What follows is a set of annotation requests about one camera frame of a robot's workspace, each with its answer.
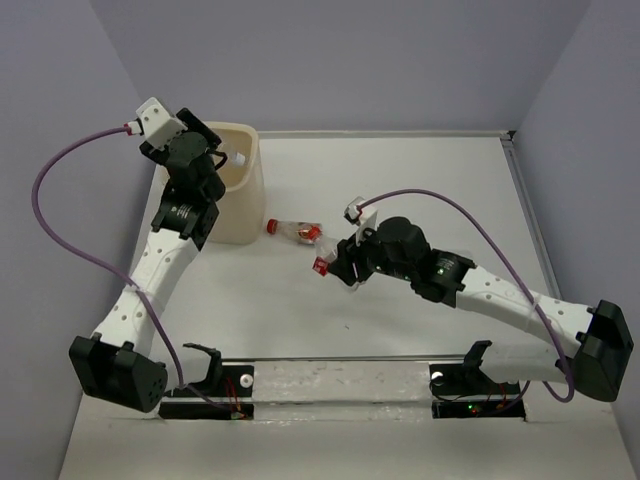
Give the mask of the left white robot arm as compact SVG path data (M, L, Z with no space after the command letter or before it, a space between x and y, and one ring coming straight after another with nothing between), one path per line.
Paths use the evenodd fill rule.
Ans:
M155 336L168 338L160 316L218 218L226 187L214 159L227 155L218 149L221 138L187 108L172 113L151 97L136 116L141 153L169 178L119 298L90 337L73 340L69 357L86 395L148 413L184 385L180 365L168 368L149 354Z

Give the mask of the red cap crushed bottle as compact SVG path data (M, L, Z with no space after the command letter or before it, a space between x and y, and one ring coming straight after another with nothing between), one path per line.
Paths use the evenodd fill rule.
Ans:
M313 226L309 230L308 240L315 248L315 260L312 269L326 276L329 266L338 258L339 240L326 235L320 227Z

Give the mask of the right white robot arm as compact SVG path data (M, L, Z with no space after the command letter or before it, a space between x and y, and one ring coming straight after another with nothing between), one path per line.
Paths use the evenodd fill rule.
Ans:
M460 368L462 384L482 392L496 383L564 383L597 401L618 398L634 343L621 308L575 304L522 288L473 260L431 247L405 217L359 228L315 261L317 272L355 287L374 274L404 280L421 298L480 314L539 339L537 345L479 340Z

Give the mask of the white cap clear bottle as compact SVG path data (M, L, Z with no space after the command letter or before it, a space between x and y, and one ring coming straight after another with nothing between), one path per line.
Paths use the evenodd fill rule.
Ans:
M233 167L243 167L246 163L246 157L236 151L231 153L221 152L221 160L216 165L217 169L220 169L226 165L231 165Z

